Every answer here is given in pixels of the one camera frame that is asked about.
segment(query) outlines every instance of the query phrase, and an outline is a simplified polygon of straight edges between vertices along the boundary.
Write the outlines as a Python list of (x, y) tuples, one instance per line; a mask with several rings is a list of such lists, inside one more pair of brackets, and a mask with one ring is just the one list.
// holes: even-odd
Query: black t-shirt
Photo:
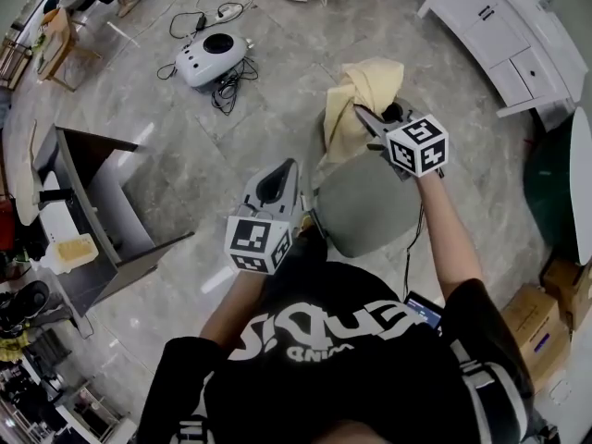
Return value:
[(468, 391), (450, 343), (502, 365), (526, 410), (532, 385), (516, 344), (480, 281), (454, 291), (442, 336), (380, 279), (325, 263), (265, 288), (242, 344), (225, 359), (209, 340), (165, 347), (138, 442), (168, 444), (203, 392), (216, 444), (311, 442), (342, 420), (390, 442), (476, 442)]

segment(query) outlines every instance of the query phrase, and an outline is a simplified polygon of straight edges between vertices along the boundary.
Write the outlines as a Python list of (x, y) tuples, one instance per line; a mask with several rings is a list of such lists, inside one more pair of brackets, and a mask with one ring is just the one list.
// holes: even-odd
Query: shoe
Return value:
[(140, 3), (140, 0), (117, 0), (119, 2), (119, 11), (117, 16), (121, 19), (125, 17), (136, 5)]

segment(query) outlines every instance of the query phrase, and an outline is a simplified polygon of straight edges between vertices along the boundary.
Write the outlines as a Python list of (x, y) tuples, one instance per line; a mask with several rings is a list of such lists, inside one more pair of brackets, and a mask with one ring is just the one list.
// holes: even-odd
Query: backpack strap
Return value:
[(499, 364), (472, 360), (457, 339), (450, 348), (459, 361), (462, 382), (471, 397), (481, 444), (522, 441), (528, 417), (508, 372)]
[(177, 440), (179, 444), (207, 444), (207, 418), (194, 414), (179, 422)]

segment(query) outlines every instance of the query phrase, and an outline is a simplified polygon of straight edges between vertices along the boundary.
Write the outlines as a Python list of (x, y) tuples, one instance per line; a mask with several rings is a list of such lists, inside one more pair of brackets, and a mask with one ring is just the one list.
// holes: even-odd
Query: marble floor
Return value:
[[(201, 0), (199, 7), (227, 1), (232, 0)], [(92, 308), (91, 337), (82, 339), (70, 324), (57, 328), (72, 350), (70, 364), (94, 377), (121, 412), (139, 419), (165, 342), (198, 334), (221, 300), (228, 281), (209, 292), (202, 285), (228, 265), (222, 253), (225, 216), (257, 169), (287, 156), (302, 158), (312, 122), (343, 63), (371, 56), (401, 61), (401, 95), (450, 131), (445, 182), (475, 240), (494, 301), (503, 305), (523, 282), (537, 279), (547, 251), (521, 182), (532, 120), (528, 114), (496, 117), (500, 98), (463, 46), (434, 16), (415, 15), (423, 0), (328, 0), (326, 7), (318, 1), (254, 0), (224, 28), (253, 40), (259, 65), (259, 79), (241, 87), (229, 117), (179, 77), (156, 77), (182, 46), (168, 35), (172, 17), (193, 11), (195, 2), (142, 0), (124, 19), (115, 16), (114, 6), (93, 6), (80, 37), (103, 60), (68, 61), (60, 75), (79, 85), (74, 93), (39, 84), (30, 72), (4, 130), (9, 183), (25, 156), (34, 119), (35, 147), (52, 123), (141, 140), (145, 149), (125, 173), (125, 191), (138, 215), (158, 240), (195, 231), (156, 272)], [(179, 31), (195, 23), (178, 20)], [(411, 235), (352, 263), (401, 291)], [(342, 259), (337, 252), (331, 257)], [(413, 250), (410, 285), (438, 298), (425, 233)]]

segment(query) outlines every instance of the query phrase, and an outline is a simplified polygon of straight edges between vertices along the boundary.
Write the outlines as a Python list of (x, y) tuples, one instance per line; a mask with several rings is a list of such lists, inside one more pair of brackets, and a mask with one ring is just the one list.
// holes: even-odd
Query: cardboard box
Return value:
[(570, 352), (569, 331), (561, 322), (557, 301), (535, 286), (524, 285), (501, 315), (539, 392)]
[(545, 267), (542, 285), (559, 302), (561, 319), (570, 330), (577, 330), (590, 306), (590, 264), (579, 266), (562, 258), (555, 258)]

